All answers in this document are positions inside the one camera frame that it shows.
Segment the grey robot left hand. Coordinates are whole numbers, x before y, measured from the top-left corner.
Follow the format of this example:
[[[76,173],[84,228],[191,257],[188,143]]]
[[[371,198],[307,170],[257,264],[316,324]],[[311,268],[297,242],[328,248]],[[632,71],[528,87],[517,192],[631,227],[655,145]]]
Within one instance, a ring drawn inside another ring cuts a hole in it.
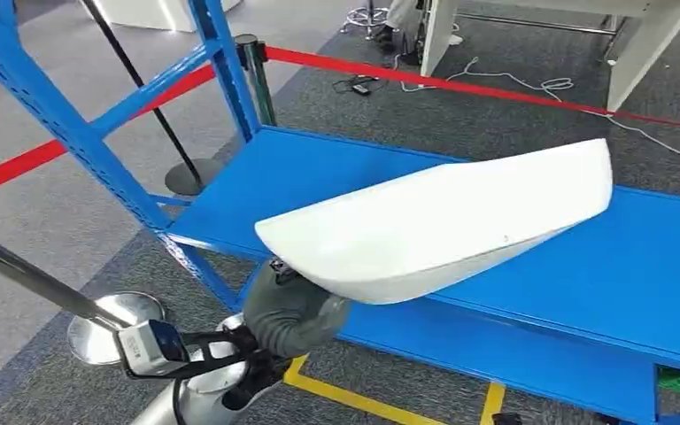
[[[349,299],[272,258],[259,268],[242,312],[261,348],[296,358],[331,341],[346,323],[351,306]]]

